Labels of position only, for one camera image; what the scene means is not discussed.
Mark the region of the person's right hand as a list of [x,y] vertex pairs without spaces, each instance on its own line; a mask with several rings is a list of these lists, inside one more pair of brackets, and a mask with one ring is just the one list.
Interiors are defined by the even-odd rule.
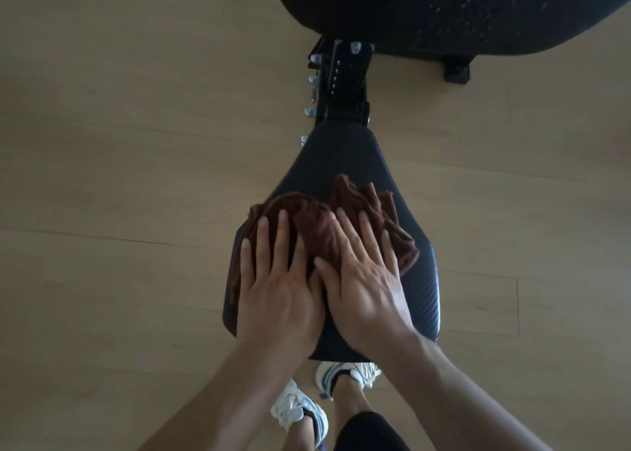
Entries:
[[397,355],[401,341],[415,336],[389,234],[379,242],[385,267],[359,261],[360,231],[342,208],[333,218],[341,245],[342,302],[328,302],[335,326],[354,350],[383,365]]

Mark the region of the person's left hand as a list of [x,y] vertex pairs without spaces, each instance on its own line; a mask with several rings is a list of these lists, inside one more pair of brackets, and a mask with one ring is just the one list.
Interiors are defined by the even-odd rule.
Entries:
[[270,242],[270,230],[268,219],[262,217],[252,254],[255,281],[239,295],[237,340],[242,345],[279,351],[281,356],[301,363],[314,352],[325,315],[318,315],[312,304],[309,255],[301,237],[297,238],[293,256],[289,254],[287,273],[272,275],[274,243]]

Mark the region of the brown cloth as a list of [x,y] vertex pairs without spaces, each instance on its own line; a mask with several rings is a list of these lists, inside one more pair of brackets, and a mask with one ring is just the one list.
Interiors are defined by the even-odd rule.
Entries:
[[390,236],[392,248],[398,259],[400,275],[409,271],[418,260],[420,251],[413,237],[400,225],[394,194],[378,192],[374,184],[358,187],[347,175],[338,175],[333,181],[328,200],[321,201],[299,192],[284,193],[265,204],[253,205],[241,232],[236,235],[235,249],[227,279],[225,315],[236,314],[241,288],[240,248],[244,238],[251,242],[255,252],[257,225],[266,217],[273,227],[281,210],[286,211],[290,223],[289,254],[293,256],[297,237],[302,237],[305,250],[310,256],[321,257],[341,269],[341,246],[333,226],[331,213],[344,209],[353,226],[360,231],[359,213],[365,211],[373,232],[379,238],[383,230]]

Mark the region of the person's right forearm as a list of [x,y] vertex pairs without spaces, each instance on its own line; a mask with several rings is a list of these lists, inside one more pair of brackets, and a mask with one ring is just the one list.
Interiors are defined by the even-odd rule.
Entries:
[[553,451],[417,332],[367,355],[413,410],[436,451]]

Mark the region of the person's left forearm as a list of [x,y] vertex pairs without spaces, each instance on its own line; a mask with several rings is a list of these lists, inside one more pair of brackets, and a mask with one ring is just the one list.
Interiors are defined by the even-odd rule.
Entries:
[[217,373],[138,451],[245,451],[306,360],[288,341],[238,342]]

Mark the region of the white sneaker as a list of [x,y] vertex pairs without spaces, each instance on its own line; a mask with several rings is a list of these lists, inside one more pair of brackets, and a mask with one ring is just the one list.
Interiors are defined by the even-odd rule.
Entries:
[[289,432],[295,423],[303,421],[307,416],[310,417],[314,429],[313,451],[325,451],[324,442],[329,431],[326,412],[299,389],[294,379],[290,379],[280,397],[272,405],[270,413],[286,432]]
[[372,362],[321,361],[315,371],[315,383],[322,400],[333,400],[333,391],[341,376],[351,378],[363,389],[372,388],[381,374],[381,369]]

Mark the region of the black padded seat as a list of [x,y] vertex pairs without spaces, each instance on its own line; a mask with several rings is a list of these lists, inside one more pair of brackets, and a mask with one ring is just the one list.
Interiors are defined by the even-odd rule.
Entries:
[[[347,175],[358,187],[372,183],[378,192],[393,192],[399,223],[420,251],[414,266],[403,275],[399,273],[406,303],[415,329],[435,341],[440,330],[440,296],[434,250],[401,197],[377,140],[368,128],[331,120],[317,125],[279,185],[260,204],[290,192],[328,200],[333,181],[340,174]],[[271,244],[276,229],[277,224],[271,227]],[[236,314],[223,312],[223,324],[232,335],[236,335],[238,311],[239,304]]]

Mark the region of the person's right leg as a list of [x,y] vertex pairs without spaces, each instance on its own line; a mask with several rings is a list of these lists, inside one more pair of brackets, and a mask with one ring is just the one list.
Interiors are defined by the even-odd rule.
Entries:
[[333,387],[333,407],[336,434],[342,431],[354,416],[373,411],[363,388],[350,374],[340,374],[336,378]]

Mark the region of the person's leg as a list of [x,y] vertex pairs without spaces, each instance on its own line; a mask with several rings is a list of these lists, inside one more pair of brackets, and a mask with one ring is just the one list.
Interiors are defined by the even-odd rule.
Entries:
[[313,419],[304,415],[300,421],[291,423],[281,451],[315,451]]
[[340,374],[336,378],[333,387],[333,407],[336,434],[342,431],[354,416],[373,411],[363,388],[350,374]]

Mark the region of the person's left leg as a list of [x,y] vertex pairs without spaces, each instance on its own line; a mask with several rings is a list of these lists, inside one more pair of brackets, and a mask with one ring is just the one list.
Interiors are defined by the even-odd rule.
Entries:
[[315,451],[313,419],[304,415],[300,421],[291,423],[281,451]]

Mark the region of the black shorts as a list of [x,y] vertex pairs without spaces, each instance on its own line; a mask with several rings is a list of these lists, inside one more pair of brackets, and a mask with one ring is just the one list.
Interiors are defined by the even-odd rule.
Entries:
[[374,411],[352,416],[338,433],[333,451],[411,451],[390,423]]

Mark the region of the large black mesh pad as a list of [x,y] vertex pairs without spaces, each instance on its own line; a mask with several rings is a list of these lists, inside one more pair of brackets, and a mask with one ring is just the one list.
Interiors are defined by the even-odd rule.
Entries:
[[404,51],[523,56],[563,44],[631,0],[280,0],[305,28]]

